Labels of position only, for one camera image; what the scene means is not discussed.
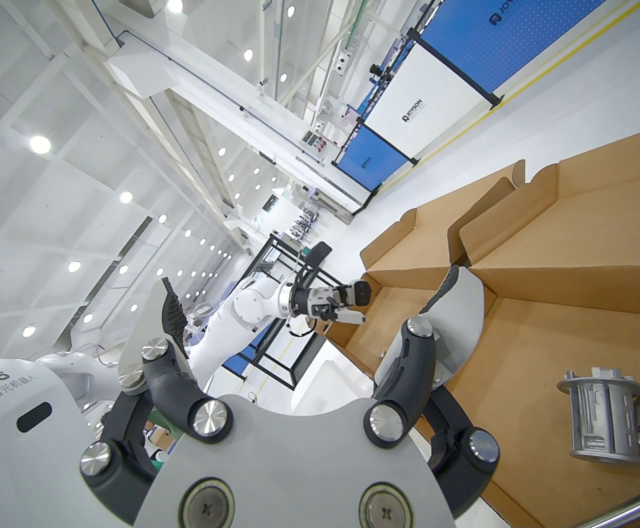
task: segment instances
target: cardboard box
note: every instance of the cardboard box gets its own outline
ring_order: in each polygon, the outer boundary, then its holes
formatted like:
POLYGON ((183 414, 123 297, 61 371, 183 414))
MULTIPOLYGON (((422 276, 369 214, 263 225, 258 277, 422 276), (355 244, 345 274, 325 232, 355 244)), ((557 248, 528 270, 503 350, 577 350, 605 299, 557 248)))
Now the cardboard box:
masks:
MULTIPOLYGON (((484 497, 514 526, 568 527, 640 490, 637 467, 570 457, 569 399, 556 389, 568 369, 592 366, 640 379, 640 134, 546 167, 499 200, 484 180, 407 212, 364 249, 367 322, 323 330, 373 374, 448 264, 468 259, 486 319, 447 386, 500 443, 484 497)), ((424 420, 417 427, 430 438, 424 420)))

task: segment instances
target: black handle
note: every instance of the black handle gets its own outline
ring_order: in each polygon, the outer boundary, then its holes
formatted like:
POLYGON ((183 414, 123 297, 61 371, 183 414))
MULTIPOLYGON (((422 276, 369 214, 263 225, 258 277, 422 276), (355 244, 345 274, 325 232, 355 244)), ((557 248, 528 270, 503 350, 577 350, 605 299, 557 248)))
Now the black handle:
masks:
POLYGON ((407 321, 400 332, 400 354, 373 394, 373 398, 379 403, 387 403, 396 409, 403 421, 402 437, 381 445, 385 448, 398 444, 422 415, 431 395, 436 369, 436 342, 433 334, 418 337, 409 331, 407 321))
POLYGON ((226 404, 227 421, 217 434, 200 436, 193 429, 195 413, 203 403, 212 398, 200 390, 198 383, 189 374, 182 372, 170 341, 163 356, 154 360, 143 359, 143 369, 154 405, 181 431, 207 444, 219 442, 228 435, 233 417, 226 404))

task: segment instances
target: white robot body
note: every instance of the white robot body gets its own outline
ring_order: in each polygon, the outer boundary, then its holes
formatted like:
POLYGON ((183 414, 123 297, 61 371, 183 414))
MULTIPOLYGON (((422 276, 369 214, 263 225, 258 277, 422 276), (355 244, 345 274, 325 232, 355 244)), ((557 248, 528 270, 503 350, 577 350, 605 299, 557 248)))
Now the white robot body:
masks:
POLYGON ((57 375, 35 362, 0 359, 0 424, 2 526, 127 526, 80 475, 95 437, 57 375))

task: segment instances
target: metal screw cap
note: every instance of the metal screw cap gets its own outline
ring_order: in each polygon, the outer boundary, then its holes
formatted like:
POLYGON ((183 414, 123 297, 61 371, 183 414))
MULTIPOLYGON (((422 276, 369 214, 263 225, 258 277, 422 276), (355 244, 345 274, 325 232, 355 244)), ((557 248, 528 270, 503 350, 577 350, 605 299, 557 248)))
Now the metal screw cap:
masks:
POLYGON ((228 528, 234 513, 231 489, 220 480, 207 479, 185 494, 180 519, 184 528, 228 528))
POLYGON ((404 528, 406 525, 402 503, 387 492, 377 492, 369 497, 365 515, 371 528, 404 528))
POLYGON ((80 459, 80 471, 86 477, 102 473, 111 461, 111 448, 105 442, 94 442, 84 450, 80 459))
POLYGON ((376 405, 369 415, 373 433, 385 442, 395 442, 403 435, 402 419, 397 411, 385 403, 376 405))
POLYGON ((215 435, 227 423, 227 407, 220 400, 210 399, 200 405, 193 419, 193 430, 200 436, 215 435))
POLYGON ((132 363, 124 367, 118 374, 118 382, 123 388, 131 388, 137 385, 145 377, 142 363, 132 363))
POLYGON ((407 320, 406 326, 417 337, 430 337, 433 334, 433 327, 425 317, 412 317, 407 320))
POLYGON ((142 357, 147 361, 161 358, 169 350, 169 342, 164 337, 154 337, 142 347, 142 357))
POLYGON ((500 447, 495 438, 486 431, 478 429, 469 436, 471 452, 483 462, 493 463, 498 460, 500 447))

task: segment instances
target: blue panel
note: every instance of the blue panel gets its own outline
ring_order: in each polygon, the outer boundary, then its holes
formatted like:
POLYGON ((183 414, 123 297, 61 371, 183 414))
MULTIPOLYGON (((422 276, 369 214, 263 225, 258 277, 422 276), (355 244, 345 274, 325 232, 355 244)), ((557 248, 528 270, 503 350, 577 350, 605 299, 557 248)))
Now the blue panel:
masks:
POLYGON ((370 130, 360 127, 351 140, 338 167, 373 191, 406 163, 406 158, 370 130))
POLYGON ((488 92, 604 0, 447 0, 423 39, 488 92))

